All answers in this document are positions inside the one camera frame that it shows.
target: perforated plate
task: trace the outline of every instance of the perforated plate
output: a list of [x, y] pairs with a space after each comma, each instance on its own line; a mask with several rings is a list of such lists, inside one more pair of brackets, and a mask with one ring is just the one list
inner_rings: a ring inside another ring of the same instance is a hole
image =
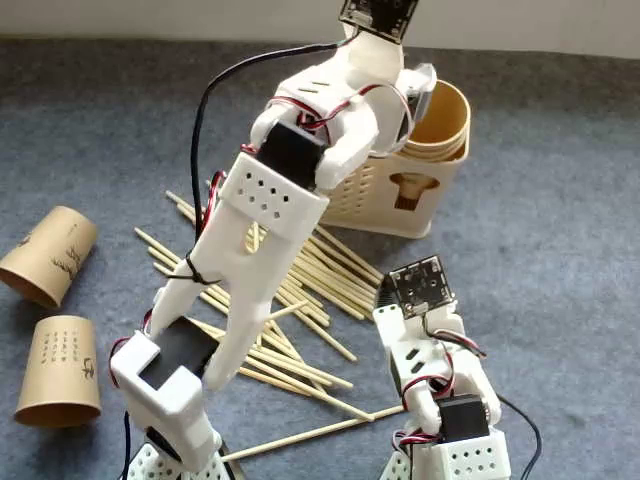
[[490, 431], [486, 437], [426, 449], [424, 471], [442, 472], [443, 480], [507, 480], [511, 466], [504, 433], [495, 428]]
[[175, 480], [180, 476], [173, 466], [167, 465], [155, 448], [145, 443], [129, 464], [129, 477], [127, 480]]
[[182, 473], [158, 454], [149, 443], [145, 443], [131, 460], [127, 480], [231, 480], [220, 455], [216, 452], [209, 460], [207, 468], [197, 474]]
[[393, 452], [389, 463], [384, 468], [380, 480], [409, 480], [411, 478], [411, 463], [406, 455]]

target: mounting hole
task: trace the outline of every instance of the mounting hole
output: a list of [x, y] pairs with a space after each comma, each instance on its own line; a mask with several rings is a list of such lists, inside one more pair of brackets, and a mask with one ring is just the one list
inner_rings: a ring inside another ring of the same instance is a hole
[[407, 356], [405, 358], [407, 360], [413, 360], [413, 357], [415, 357], [418, 353], [420, 353], [420, 350], [418, 350], [417, 348], [414, 348], [409, 353], [407, 353]]

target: wire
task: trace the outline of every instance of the wire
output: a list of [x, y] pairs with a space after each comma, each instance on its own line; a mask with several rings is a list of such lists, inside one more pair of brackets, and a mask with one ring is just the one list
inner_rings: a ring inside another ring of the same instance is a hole
[[193, 134], [191, 137], [191, 155], [190, 155], [190, 165], [191, 165], [191, 189], [193, 191], [193, 206], [196, 212], [196, 242], [200, 237], [203, 229], [203, 219], [201, 215], [202, 204], [200, 201], [200, 179], [198, 173], [198, 148], [200, 146], [200, 132], [202, 131], [202, 122], [204, 120], [204, 112], [207, 107], [207, 102], [209, 101], [209, 96], [211, 92], [224, 80], [229, 78], [236, 72], [243, 70], [244, 68], [254, 65], [256, 63], [264, 62], [266, 60], [274, 60], [276, 58], [285, 58], [292, 57], [295, 55], [305, 55], [309, 53], [316, 52], [325, 52], [330, 50], [336, 50], [344, 45], [347, 45], [351, 41], [353, 41], [358, 35], [360, 31], [356, 30], [354, 34], [341, 40], [339, 42], [333, 43], [318, 43], [313, 45], [306, 45], [303, 47], [295, 47], [295, 48], [287, 48], [284, 50], [276, 50], [274, 52], [262, 53], [260, 55], [255, 55], [253, 57], [242, 60], [235, 65], [223, 70], [216, 77], [214, 77], [207, 88], [205, 88], [202, 93], [202, 97], [200, 98], [200, 103], [198, 105], [198, 110], [196, 111], [196, 119], [193, 125]]
[[113, 374], [113, 370], [111, 369], [111, 359], [113, 358], [113, 356], [116, 353], [116, 349], [118, 348], [118, 346], [123, 343], [126, 342], [127, 340], [129, 340], [131, 337], [120, 337], [118, 340], [116, 340], [115, 342], [113, 342], [113, 346], [111, 347], [111, 352], [109, 352], [109, 376], [111, 377], [111, 381], [113, 382], [113, 385], [116, 388], [120, 388], [120, 385], [118, 385], [118, 380], [116, 380], [116, 376]]
[[[451, 357], [451, 354], [447, 351], [447, 347], [444, 346], [444, 344], [442, 344], [442, 348], [444, 349], [444, 355], [445, 358], [447, 359], [447, 363], [449, 364], [449, 368], [451, 369], [451, 376], [449, 378], [445, 377], [444, 375], [422, 375], [420, 377], [416, 377], [413, 380], [411, 380], [409, 383], [407, 383], [404, 388], [402, 389], [402, 392], [400, 392], [400, 398], [402, 399], [402, 406], [404, 407], [405, 410], [408, 410], [408, 406], [407, 406], [407, 400], [405, 398], [405, 395], [407, 394], [407, 391], [417, 385], [420, 382], [427, 382], [427, 386], [429, 388], [429, 390], [431, 390], [435, 396], [437, 397], [441, 397], [443, 395], [446, 395], [447, 393], [449, 393], [450, 391], [453, 391], [453, 384], [454, 384], [454, 380], [455, 380], [455, 371], [453, 368], [453, 358]], [[431, 381], [435, 380], [436, 382], [440, 381], [443, 382], [443, 385], [440, 388], [435, 388], [432, 384]]]
[[535, 467], [536, 462], [542, 455], [542, 433], [540, 433], [540, 429], [538, 428], [536, 423], [531, 419], [531, 417], [529, 417], [529, 415], [524, 413], [522, 410], [520, 410], [520, 408], [516, 407], [513, 403], [511, 403], [509, 400], [504, 398], [502, 395], [498, 395], [498, 398], [502, 403], [508, 406], [511, 410], [513, 410], [518, 415], [520, 415], [529, 424], [529, 426], [531, 426], [531, 429], [533, 430], [533, 433], [536, 437], [536, 450], [533, 456], [531, 457], [531, 460], [529, 460], [529, 463], [527, 463], [527, 466], [524, 467], [524, 470], [522, 471], [522, 476], [520, 477], [520, 480], [527, 480], [529, 478], [529, 474], [531, 473], [531, 470], [533, 470], [533, 467]]
[[202, 228], [207, 226], [209, 217], [211, 216], [213, 209], [216, 208], [216, 204], [218, 203], [218, 189], [226, 178], [227, 172], [224, 170], [218, 170], [211, 179], [211, 184], [209, 185], [209, 202], [207, 203], [207, 210], [204, 212]]
[[431, 333], [427, 331], [427, 335], [432, 338], [436, 338], [441, 342], [454, 343], [464, 348], [465, 350], [469, 350], [477, 357], [487, 358], [487, 354], [480, 349], [476, 342], [471, 340], [469, 337], [462, 335], [461, 333], [455, 332], [453, 330], [448, 330], [446, 328], [438, 328]]
[[124, 412], [124, 468], [122, 480], [129, 478], [129, 465], [131, 464], [131, 425], [129, 424], [129, 412]]
[[[269, 106], [273, 102], [290, 103], [290, 104], [295, 105], [296, 107], [298, 107], [300, 110], [303, 110], [304, 112], [308, 113], [312, 117], [317, 118], [318, 120], [322, 118], [322, 116], [318, 113], [317, 110], [315, 110], [313, 107], [307, 105], [303, 101], [298, 100], [297, 98], [286, 97], [286, 96], [283, 96], [283, 95], [277, 95], [275, 97], [272, 97], [271, 100], [269, 100], [269, 103], [267, 104], [266, 108], [269, 108]], [[323, 125], [323, 127], [324, 127], [325, 136], [327, 137], [327, 143], [329, 145], [331, 145], [332, 142], [331, 142], [331, 134], [329, 133], [329, 127], [327, 127], [326, 124]]]

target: circuit board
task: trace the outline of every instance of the circuit board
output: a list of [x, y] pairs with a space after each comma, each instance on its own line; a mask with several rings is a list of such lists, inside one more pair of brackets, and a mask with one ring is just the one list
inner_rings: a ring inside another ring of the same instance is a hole
[[390, 271], [386, 281], [405, 318], [422, 315], [454, 298], [437, 255]]
[[400, 44], [418, 0], [346, 0], [340, 21]]

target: black cable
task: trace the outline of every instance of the black cable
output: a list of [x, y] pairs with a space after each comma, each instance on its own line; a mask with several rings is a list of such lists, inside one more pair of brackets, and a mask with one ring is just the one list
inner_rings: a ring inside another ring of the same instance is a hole
[[324, 52], [328, 50], [336, 50], [337, 48], [346, 45], [359, 34], [359, 30], [356, 30], [351, 37], [334, 43], [318, 43], [313, 45], [306, 45], [303, 47], [288, 48], [284, 50], [276, 50], [274, 52], [262, 53], [254, 57], [242, 60], [239, 63], [227, 68], [219, 73], [213, 80], [209, 82], [207, 88], [202, 94], [198, 110], [196, 112], [196, 120], [193, 125], [193, 135], [191, 137], [191, 189], [193, 190], [193, 206], [196, 212], [196, 242], [202, 233], [202, 203], [200, 200], [200, 179], [198, 174], [198, 147], [200, 145], [200, 131], [202, 130], [202, 121], [204, 119], [204, 111], [209, 101], [209, 96], [215, 87], [233, 75], [234, 73], [254, 65], [256, 63], [264, 62], [266, 60], [273, 60], [276, 58], [292, 57], [295, 55], [305, 55], [308, 53]]
[[533, 467], [535, 466], [536, 462], [540, 458], [540, 455], [542, 455], [542, 434], [540, 433], [540, 429], [538, 428], [536, 423], [533, 420], [531, 420], [531, 418], [526, 413], [524, 413], [522, 410], [516, 407], [513, 403], [511, 403], [509, 400], [504, 398], [502, 395], [498, 395], [498, 398], [502, 403], [508, 406], [511, 410], [513, 410], [522, 418], [524, 418], [525, 421], [531, 426], [531, 429], [533, 430], [533, 433], [536, 436], [536, 451], [531, 457], [531, 460], [529, 460], [529, 463], [527, 463], [527, 466], [524, 467], [524, 470], [522, 471], [522, 476], [520, 477], [520, 480], [527, 480], [529, 478], [529, 474], [531, 473], [531, 470], [533, 470]]
[[210, 282], [209, 280], [205, 280], [202, 277], [200, 272], [196, 269], [196, 266], [191, 261], [191, 252], [187, 253], [185, 260], [187, 261], [187, 265], [189, 265], [189, 268], [191, 269], [191, 275], [173, 275], [172, 274], [172, 275], [167, 275], [167, 278], [175, 278], [177, 280], [191, 280], [193, 283], [199, 283], [201, 285], [204, 285], [205, 287], [208, 287], [210, 285], [215, 285], [216, 283], [220, 283], [220, 280], [214, 280]]
[[122, 480], [129, 478], [129, 464], [131, 463], [131, 425], [129, 424], [129, 412], [124, 412], [124, 468]]

